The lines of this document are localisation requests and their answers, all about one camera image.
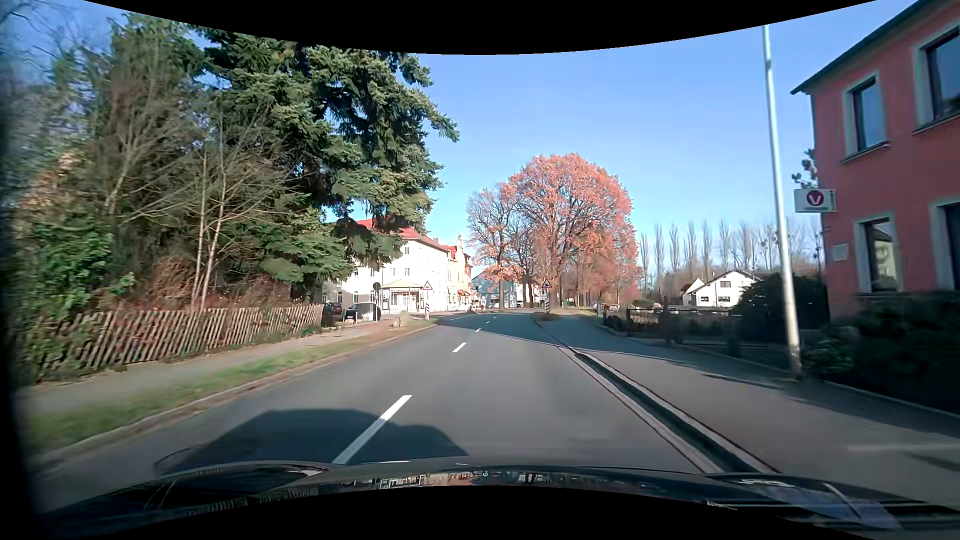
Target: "pole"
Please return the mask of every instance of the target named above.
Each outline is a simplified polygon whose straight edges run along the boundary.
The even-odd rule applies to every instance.
[[[797,325],[797,302],[793,294],[793,267],[786,240],[786,217],[783,215],[783,186],[780,181],[780,142],[777,138],[777,107],[774,101],[774,66],[770,57],[770,28],[763,25],[763,60],[767,83],[767,119],[770,127],[770,160],[774,168],[774,198],[777,204],[777,238],[780,245],[780,276],[783,278],[783,322],[786,324],[787,357],[790,372],[799,378],[800,328]]]

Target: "grass strip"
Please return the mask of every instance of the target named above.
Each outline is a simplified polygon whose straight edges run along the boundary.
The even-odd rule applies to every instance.
[[[217,392],[435,323],[436,321],[420,321],[420,324],[352,337],[329,345],[304,347],[297,351],[268,356],[190,382],[150,390],[119,403],[88,405],[69,412],[34,415],[28,419],[26,426],[27,451],[39,453],[62,448]]]

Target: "white building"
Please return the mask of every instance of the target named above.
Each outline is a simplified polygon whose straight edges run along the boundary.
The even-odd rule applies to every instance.
[[[357,224],[369,227],[372,220],[361,220]],[[429,303],[431,311],[447,310],[448,248],[437,238],[420,234],[413,228],[399,234],[405,240],[399,258],[376,270],[357,267],[346,280],[325,283],[322,301],[340,302],[345,306],[377,302],[384,312],[392,313],[423,311],[424,303]],[[426,285],[433,290],[424,290]]]
[[[731,270],[704,283],[700,280],[684,291],[684,304],[696,307],[733,307],[743,291],[756,280],[745,272]]]

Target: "sidewalk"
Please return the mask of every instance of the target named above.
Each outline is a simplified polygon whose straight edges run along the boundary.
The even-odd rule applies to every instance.
[[[548,323],[571,347],[785,474],[960,508],[960,420],[732,358],[652,347],[579,317]]]
[[[89,405],[115,402],[144,391],[174,386],[261,358],[367,335],[373,331],[388,328],[392,322],[392,318],[385,317],[377,323],[360,323],[356,326],[347,324],[337,331],[325,331],[278,343],[253,345],[234,351],[196,356],[176,363],[129,364],[125,372],[105,371],[76,382],[50,383],[23,388],[16,394],[17,405],[29,415],[38,415],[56,414]]]

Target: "red roof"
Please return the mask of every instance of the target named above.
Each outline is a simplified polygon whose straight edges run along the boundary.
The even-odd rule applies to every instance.
[[[372,225],[373,225],[373,220],[372,220],[372,219],[361,219],[360,221],[357,221],[357,225],[360,225],[360,226],[362,226],[362,227],[366,227],[367,229],[371,229],[371,228],[372,228]],[[446,252],[449,252],[449,251],[450,251],[450,246],[444,246],[444,245],[441,244],[440,241],[437,240],[436,238],[431,238],[430,236],[427,236],[426,234],[420,234],[420,233],[418,233],[417,230],[414,229],[413,227],[407,227],[406,229],[401,229],[398,234],[399,234],[400,237],[403,238],[404,240],[415,240],[415,241],[417,241],[417,242],[424,243],[424,244],[426,244],[426,245],[428,245],[428,246],[430,246],[430,247],[432,247],[432,248],[437,248],[437,249],[439,249],[439,250],[441,250],[441,251],[446,251]]]

